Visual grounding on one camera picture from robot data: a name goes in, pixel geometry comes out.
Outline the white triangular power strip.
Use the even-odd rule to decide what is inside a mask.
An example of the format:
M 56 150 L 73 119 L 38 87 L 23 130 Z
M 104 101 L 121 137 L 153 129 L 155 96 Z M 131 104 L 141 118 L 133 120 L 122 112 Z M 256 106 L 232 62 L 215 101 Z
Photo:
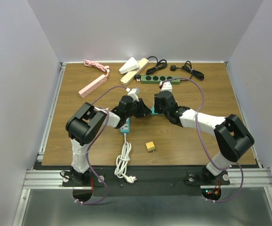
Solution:
M 130 71 L 136 70 L 139 68 L 139 63 L 134 57 L 130 57 L 124 65 L 119 69 L 120 74 L 126 74 Z

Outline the pink power strip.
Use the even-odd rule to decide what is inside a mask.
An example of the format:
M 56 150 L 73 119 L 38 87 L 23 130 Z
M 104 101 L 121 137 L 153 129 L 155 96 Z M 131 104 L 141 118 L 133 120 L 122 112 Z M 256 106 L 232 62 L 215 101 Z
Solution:
M 81 98 L 85 98 L 87 95 L 89 95 L 91 92 L 93 92 L 96 88 L 101 86 L 103 83 L 107 81 L 106 75 L 101 75 L 98 78 L 96 78 L 94 81 L 89 83 L 87 86 L 82 88 L 78 94 Z

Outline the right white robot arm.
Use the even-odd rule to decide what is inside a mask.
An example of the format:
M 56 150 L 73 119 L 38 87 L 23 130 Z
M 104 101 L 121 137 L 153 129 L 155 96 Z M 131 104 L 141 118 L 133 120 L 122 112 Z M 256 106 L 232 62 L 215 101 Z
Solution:
M 219 175 L 238 160 L 253 146 L 255 140 L 242 120 L 234 114 L 228 117 L 199 113 L 189 107 L 179 106 L 170 91 L 161 91 L 154 95 L 154 108 L 163 114 L 171 124 L 197 130 L 209 163 L 202 169 L 200 183 L 209 185 Z M 212 158 L 203 142 L 201 132 L 213 135 L 219 152 Z

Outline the green power strip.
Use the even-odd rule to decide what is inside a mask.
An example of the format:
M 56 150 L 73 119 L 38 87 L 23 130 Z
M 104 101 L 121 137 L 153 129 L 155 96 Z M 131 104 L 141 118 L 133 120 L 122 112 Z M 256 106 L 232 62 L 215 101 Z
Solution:
M 169 80 L 175 78 L 175 80 L 171 81 L 171 84 L 180 84 L 181 80 L 178 77 L 172 76 L 156 76 L 156 75 L 142 75 L 140 78 L 140 82 L 142 84 L 159 84 L 162 81 Z

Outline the beige power strip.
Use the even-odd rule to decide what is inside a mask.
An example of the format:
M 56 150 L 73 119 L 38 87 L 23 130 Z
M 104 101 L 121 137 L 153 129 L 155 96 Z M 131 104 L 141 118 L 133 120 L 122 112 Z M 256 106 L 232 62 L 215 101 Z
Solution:
M 140 66 L 138 69 L 128 72 L 120 79 L 121 84 L 127 86 L 134 79 L 134 76 L 139 74 L 148 65 L 148 59 L 142 58 L 138 64 Z

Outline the yellow cube plug adapter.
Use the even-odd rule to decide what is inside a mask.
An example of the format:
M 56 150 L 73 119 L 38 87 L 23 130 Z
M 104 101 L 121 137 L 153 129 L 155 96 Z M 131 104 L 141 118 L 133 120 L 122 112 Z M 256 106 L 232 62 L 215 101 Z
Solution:
M 156 147 L 155 147 L 155 144 L 154 144 L 153 141 L 147 142 L 147 143 L 145 144 L 145 146 L 146 146 L 146 149 L 147 149 L 147 151 L 148 151 L 149 153 L 154 153 L 155 150 L 156 150 Z

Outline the teal rectangular power strip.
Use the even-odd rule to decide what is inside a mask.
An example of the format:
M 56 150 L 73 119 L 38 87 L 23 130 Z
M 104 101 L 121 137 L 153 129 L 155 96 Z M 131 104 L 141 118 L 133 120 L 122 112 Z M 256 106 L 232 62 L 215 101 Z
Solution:
M 130 134 L 130 118 L 126 119 L 124 125 L 120 128 L 120 132 L 124 135 Z

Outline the left aluminium rail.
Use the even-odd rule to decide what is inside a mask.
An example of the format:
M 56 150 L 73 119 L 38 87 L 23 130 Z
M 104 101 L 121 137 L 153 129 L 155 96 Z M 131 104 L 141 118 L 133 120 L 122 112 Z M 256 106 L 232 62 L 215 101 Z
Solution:
M 56 87 L 54 90 L 52 102 L 51 102 L 51 105 L 49 108 L 49 114 L 48 114 L 48 118 L 46 120 L 44 133 L 41 138 L 41 142 L 40 142 L 38 153 L 36 155 L 35 163 L 31 167 L 31 170 L 33 170 L 36 163 L 42 162 L 42 160 L 43 160 L 43 156 L 45 153 L 45 149 L 46 149 L 46 145 L 47 145 L 47 141 L 48 141 L 48 136 L 49 136 L 49 132 L 50 132 L 50 127 L 51 127 L 51 124 L 53 121 L 53 116 L 54 116 L 54 112 L 55 112 L 56 105 L 57 105 L 57 99 L 59 96 L 62 80 L 63 80 L 64 74 L 65 74 L 66 65 L 67 65 L 67 62 L 60 62 L 60 71 L 57 76 L 57 83 L 56 83 Z M 20 195 L 20 198 L 18 201 L 14 221 L 12 224 L 13 226 L 21 226 L 23 224 L 23 220 L 24 220 L 24 216 L 25 216 L 25 212 L 26 212 L 26 208 L 28 205 L 30 194 L 31 194 L 31 189 L 25 188 L 23 186 L 22 191 L 21 191 L 21 195 Z

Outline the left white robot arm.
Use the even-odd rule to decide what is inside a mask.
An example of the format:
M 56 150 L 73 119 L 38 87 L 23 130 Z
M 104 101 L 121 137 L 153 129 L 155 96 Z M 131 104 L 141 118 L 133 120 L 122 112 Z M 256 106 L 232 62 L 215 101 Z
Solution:
M 142 118 L 152 111 L 144 104 L 142 98 L 122 96 L 118 106 L 111 111 L 100 109 L 86 102 L 66 123 L 66 131 L 72 144 L 71 179 L 78 185 L 86 185 L 90 181 L 89 163 L 86 159 L 94 141 L 106 126 L 119 129 L 131 117 Z

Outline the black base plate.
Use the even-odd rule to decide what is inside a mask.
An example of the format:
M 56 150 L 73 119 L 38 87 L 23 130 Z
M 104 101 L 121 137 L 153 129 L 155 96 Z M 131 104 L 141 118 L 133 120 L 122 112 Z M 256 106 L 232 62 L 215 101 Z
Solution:
M 91 197 L 127 196 L 205 196 L 218 200 L 224 186 L 232 184 L 227 171 L 210 176 L 204 166 L 130 166 L 128 173 L 136 177 L 133 184 L 114 175 L 114 167 L 95 167 L 85 178 L 77 179 L 67 170 L 32 170 L 24 186 L 30 189 L 70 189 L 82 202 Z

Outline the right aluminium rail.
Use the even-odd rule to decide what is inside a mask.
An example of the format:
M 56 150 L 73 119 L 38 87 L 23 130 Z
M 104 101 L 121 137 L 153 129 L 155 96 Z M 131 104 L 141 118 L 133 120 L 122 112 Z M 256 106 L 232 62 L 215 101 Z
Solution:
M 250 126 L 249 126 L 249 124 L 247 122 L 247 117 L 246 117 L 246 115 L 245 115 L 245 113 L 244 113 L 244 111 L 243 111 L 243 109 L 242 109 L 242 107 L 240 105 L 240 101 L 239 101 L 238 96 L 236 94 L 235 88 L 233 88 L 233 92 L 235 94 L 236 101 L 237 101 L 237 104 L 238 104 L 238 107 L 239 107 L 243 122 L 246 125 L 246 127 L 248 128 L 248 130 L 251 131 Z M 265 168 L 263 166 L 263 164 L 259 161 L 255 146 L 253 146 L 252 149 L 253 149 L 253 154 L 254 154 L 255 160 L 256 160 L 257 165 L 258 165 L 258 169 L 259 170 L 263 170 L 263 169 L 264 170 L 269 170 L 271 178 L 272 178 L 272 172 L 271 172 L 270 167 Z M 263 189 L 264 189 L 265 197 L 266 197 L 266 200 L 267 200 L 266 203 L 268 203 L 268 205 L 269 205 L 270 213 L 271 213 L 271 216 L 272 216 L 272 186 L 265 186 L 265 187 L 263 187 Z

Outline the aluminium rail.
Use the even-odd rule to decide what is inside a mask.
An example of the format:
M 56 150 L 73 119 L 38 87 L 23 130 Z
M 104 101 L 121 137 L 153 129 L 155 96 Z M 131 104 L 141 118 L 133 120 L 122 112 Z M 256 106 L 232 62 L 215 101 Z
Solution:
M 57 76 L 57 83 L 56 83 L 56 87 L 54 90 L 52 102 L 51 102 L 51 105 L 49 108 L 49 114 L 48 114 L 48 118 L 46 120 L 44 133 L 41 138 L 41 142 L 40 142 L 38 153 L 36 155 L 35 163 L 31 167 L 31 170 L 33 170 L 36 163 L 42 162 L 42 160 L 43 160 L 43 156 L 45 153 L 45 149 L 46 149 L 46 145 L 47 145 L 47 141 L 48 141 L 48 136 L 49 136 L 49 132 L 50 132 L 50 127 L 51 127 L 51 124 L 53 121 L 53 116 L 54 116 L 54 112 L 55 112 L 56 105 L 57 105 L 57 99 L 59 96 L 62 80 L 63 80 L 64 74 L 65 74 L 66 65 L 67 65 L 67 62 L 60 62 L 60 71 Z M 21 191 L 21 195 L 20 195 L 20 198 L 18 201 L 14 221 L 12 224 L 13 226 L 21 226 L 23 224 L 23 220 L 24 220 L 24 216 L 25 216 L 25 212 L 26 212 L 26 208 L 28 205 L 30 194 L 31 194 L 31 189 L 25 188 L 23 186 L 22 191 Z
M 237 101 L 237 104 L 238 104 L 238 107 L 239 107 L 243 122 L 246 125 L 246 127 L 248 128 L 248 130 L 251 131 L 250 126 L 249 126 L 249 124 L 247 122 L 247 117 L 246 117 L 246 115 L 245 115 L 245 113 L 244 113 L 244 111 L 243 111 L 243 109 L 242 109 L 242 107 L 240 105 L 240 101 L 239 101 L 238 96 L 236 94 L 235 88 L 233 88 L 233 92 L 235 94 L 236 101 Z M 255 160 L 256 160 L 257 165 L 258 165 L 258 169 L 259 170 L 263 170 L 263 169 L 264 170 L 269 170 L 271 178 L 272 178 L 272 172 L 271 172 L 270 167 L 265 168 L 263 166 L 263 164 L 259 161 L 255 146 L 253 146 L 252 149 L 253 149 L 253 154 L 254 154 Z M 272 186 L 265 186 L 265 187 L 263 187 L 263 189 L 264 189 L 265 197 L 266 197 L 266 200 L 267 200 L 266 203 L 268 203 L 268 205 L 269 205 L 270 213 L 271 213 L 271 216 L 272 216 Z

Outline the teal triangular power strip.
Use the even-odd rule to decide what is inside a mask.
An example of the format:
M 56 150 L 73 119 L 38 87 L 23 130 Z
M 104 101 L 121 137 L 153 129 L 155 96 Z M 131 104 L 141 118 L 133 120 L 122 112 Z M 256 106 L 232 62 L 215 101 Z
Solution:
M 151 110 L 151 115 L 163 115 L 162 113 L 155 112 L 154 106 L 152 106 L 150 110 Z

